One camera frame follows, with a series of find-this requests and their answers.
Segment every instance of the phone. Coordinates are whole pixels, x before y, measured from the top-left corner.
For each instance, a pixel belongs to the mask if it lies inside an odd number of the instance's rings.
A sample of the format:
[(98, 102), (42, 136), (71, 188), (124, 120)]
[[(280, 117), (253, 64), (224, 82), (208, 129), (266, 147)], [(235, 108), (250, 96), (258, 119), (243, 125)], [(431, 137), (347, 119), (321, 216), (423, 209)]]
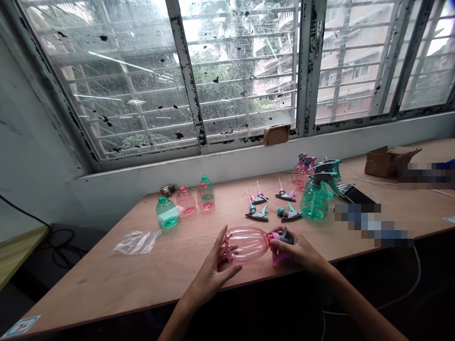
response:
[(351, 184), (339, 184), (338, 189), (352, 204), (376, 204), (373, 200), (367, 197)]

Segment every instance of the desk surface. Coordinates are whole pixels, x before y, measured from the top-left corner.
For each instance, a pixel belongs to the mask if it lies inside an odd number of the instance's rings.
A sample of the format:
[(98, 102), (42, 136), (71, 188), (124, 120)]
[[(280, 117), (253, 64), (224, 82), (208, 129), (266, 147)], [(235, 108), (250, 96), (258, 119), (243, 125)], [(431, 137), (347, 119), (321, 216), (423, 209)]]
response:
[(33, 231), (0, 243), (0, 290), (8, 283), (19, 267), (47, 234), (47, 227)]
[[(445, 162), (455, 155), (455, 139), (433, 140), (415, 144), (423, 150), (413, 162)], [(392, 182), (366, 176), (365, 156), (344, 161), (365, 179)], [(354, 183), (372, 197), (368, 184), (349, 179), (353, 175), (341, 168), (342, 182)], [(93, 322), (96, 320), (144, 310), (178, 300), (198, 272), (221, 227), (257, 226), (266, 231), (281, 225), (274, 208), (268, 206), (269, 222), (245, 218), (245, 188), (256, 193), (256, 180), (261, 190), (277, 206), (286, 201), (274, 197), (279, 189), (278, 177), (287, 191), (293, 189), (288, 173), (275, 173), (255, 178), (217, 183), (216, 209), (197, 210), (171, 230), (165, 230), (148, 255), (112, 255), (114, 246), (130, 231), (157, 230), (155, 206), (158, 194), (145, 196), (68, 274), (60, 280), (26, 315), (41, 315), (27, 335)], [(396, 186), (372, 185), (383, 204), (382, 220), (396, 222), (395, 229), (407, 229), (414, 237), (448, 230), (452, 223), (443, 217), (455, 215), (455, 199), (428, 190), (400, 190)], [(195, 196), (196, 188), (191, 191)], [(297, 194), (294, 208), (299, 208), (302, 194)], [(362, 239), (358, 231), (348, 230), (346, 222), (335, 222), (332, 202), (322, 222), (300, 219), (287, 223), (303, 232), (308, 241), (329, 260), (352, 257), (374, 249), (373, 241)], [(225, 287), (236, 287), (297, 271), (292, 264), (273, 266), (270, 253), (246, 264)]]

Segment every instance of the clear plastic bag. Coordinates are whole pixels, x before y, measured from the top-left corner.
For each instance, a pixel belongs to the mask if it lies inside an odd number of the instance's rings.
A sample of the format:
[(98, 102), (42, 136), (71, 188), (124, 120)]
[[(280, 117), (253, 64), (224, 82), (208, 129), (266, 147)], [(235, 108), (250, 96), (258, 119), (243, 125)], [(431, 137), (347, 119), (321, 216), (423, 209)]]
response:
[(153, 245), (160, 234), (161, 230), (154, 232), (133, 231), (128, 233), (124, 239), (114, 247), (112, 253), (147, 254), (152, 250)]

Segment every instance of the hand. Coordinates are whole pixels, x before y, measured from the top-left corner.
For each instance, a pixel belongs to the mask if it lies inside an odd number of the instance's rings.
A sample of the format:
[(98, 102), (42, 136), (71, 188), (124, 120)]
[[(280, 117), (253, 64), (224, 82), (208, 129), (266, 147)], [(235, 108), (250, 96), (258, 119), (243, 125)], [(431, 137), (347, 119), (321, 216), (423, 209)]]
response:
[[(277, 239), (270, 241), (273, 259), (278, 256), (278, 251), (285, 252), (292, 256), (295, 262), (299, 263), (306, 270), (313, 274), (321, 274), (329, 264), (303, 237), (300, 232), (287, 229), (294, 238), (294, 245), (289, 245)], [(284, 227), (278, 226), (272, 232), (284, 232)]]
[(226, 225), (221, 229), (204, 264), (182, 297), (193, 311), (207, 303), (228, 279), (233, 278), (242, 269), (241, 265), (228, 264), (224, 246), (227, 228)]

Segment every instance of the cardboard box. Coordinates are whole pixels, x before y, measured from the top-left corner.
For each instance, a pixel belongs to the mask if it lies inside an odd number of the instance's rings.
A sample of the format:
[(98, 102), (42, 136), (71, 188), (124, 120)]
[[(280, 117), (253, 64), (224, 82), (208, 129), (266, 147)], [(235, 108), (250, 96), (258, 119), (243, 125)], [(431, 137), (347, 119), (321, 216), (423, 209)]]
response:
[(264, 144), (272, 145), (287, 142), (291, 125), (271, 126), (264, 131)]
[(416, 147), (384, 146), (366, 155), (365, 174), (381, 178), (394, 176), (399, 169), (406, 167), (412, 157), (420, 152)]

